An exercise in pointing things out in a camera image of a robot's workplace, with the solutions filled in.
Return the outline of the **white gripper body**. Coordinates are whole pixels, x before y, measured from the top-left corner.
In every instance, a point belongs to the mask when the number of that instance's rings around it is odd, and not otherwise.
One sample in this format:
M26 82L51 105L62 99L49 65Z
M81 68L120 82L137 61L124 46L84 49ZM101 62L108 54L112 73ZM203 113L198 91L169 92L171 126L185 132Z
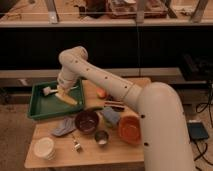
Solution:
M76 74L71 74L66 78L62 72L58 74L57 78L58 85L65 91L69 91L76 84L77 80L78 76Z

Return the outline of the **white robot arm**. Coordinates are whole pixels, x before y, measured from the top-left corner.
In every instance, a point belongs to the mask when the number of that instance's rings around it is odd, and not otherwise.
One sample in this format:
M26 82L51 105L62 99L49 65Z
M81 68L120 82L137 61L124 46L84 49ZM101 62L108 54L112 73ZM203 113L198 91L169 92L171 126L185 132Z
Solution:
M176 91L162 82L141 87L87 59L87 50L82 46L62 51L59 85L68 90L82 76L139 114L145 171L196 171L184 110Z

